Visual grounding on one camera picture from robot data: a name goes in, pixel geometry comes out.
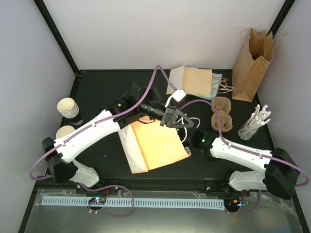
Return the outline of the orange paper bag white handles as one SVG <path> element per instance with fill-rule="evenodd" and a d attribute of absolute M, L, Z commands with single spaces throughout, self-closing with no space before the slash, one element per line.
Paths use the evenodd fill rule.
<path fill-rule="evenodd" d="M 167 166 L 191 156 L 185 139 L 179 134 L 184 129 L 160 126 L 159 120 L 144 116 L 118 131 L 129 168 L 133 174 Z"/>

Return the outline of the brown pulp cup carrier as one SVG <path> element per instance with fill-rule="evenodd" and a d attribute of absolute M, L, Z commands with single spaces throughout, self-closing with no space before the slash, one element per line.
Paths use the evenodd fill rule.
<path fill-rule="evenodd" d="M 231 101 L 226 97 L 215 97 L 212 99 L 211 103 L 215 106 L 218 115 L 220 117 L 220 126 L 222 132 L 228 132 L 232 129 L 232 117 L 229 115 L 231 111 Z M 211 117 L 211 127 L 213 130 L 218 131 L 218 117 L 213 108 L 213 115 Z"/>

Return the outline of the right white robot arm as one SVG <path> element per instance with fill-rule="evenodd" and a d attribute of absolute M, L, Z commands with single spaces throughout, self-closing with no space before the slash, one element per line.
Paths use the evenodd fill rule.
<path fill-rule="evenodd" d="M 234 171 L 221 183 L 225 195 L 244 190 L 264 190 L 284 200 L 292 198 L 299 172 L 284 164 L 295 164 L 287 151 L 281 148 L 260 150 L 228 140 L 224 142 L 220 136 L 201 130 L 193 133 L 190 144 L 206 157 L 228 160 L 250 169 Z"/>

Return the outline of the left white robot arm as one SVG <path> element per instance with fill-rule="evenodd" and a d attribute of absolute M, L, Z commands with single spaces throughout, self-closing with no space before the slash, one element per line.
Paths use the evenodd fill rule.
<path fill-rule="evenodd" d="M 157 89 L 141 88 L 135 83 L 130 91 L 102 110 L 87 124 L 59 139 L 45 138 L 45 161 L 55 183 L 73 181 L 86 186 L 92 193 L 101 193 L 104 181 L 97 171 L 75 159 L 102 138 L 119 132 L 143 116 L 158 120 L 161 127 L 191 128 L 194 122 L 180 108 L 163 104 Z"/>

